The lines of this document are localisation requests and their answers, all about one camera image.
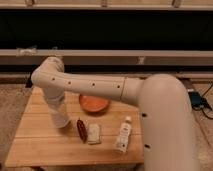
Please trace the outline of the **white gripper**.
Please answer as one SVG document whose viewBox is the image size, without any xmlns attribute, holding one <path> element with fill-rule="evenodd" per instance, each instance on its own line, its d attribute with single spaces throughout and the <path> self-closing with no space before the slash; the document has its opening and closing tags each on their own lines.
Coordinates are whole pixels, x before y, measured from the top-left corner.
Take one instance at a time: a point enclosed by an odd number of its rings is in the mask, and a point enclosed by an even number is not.
<svg viewBox="0 0 213 171">
<path fill-rule="evenodd" d="M 64 98 L 60 97 L 57 99 L 49 99 L 47 101 L 49 110 L 51 114 L 65 115 L 66 114 L 66 104 Z"/>
</svg>

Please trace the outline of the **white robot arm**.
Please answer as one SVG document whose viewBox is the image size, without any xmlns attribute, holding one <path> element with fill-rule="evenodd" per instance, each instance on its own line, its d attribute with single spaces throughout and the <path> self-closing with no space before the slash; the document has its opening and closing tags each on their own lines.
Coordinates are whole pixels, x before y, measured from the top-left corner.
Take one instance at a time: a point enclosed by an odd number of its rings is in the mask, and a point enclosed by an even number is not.
<svg viewBox="0 0 213 171">
<path fill-rule="evenodd" d="M 139 108 L 145 171 L 200 171 L 190 98 L 174 76 L 154 74 L 142 80 L 69 74 L 60 58 L 48 57 L 31 80 L 42 89 L 56 127 L 69 123 L 59 112 L 66 91 L 121 101 Z"/>
</svg>

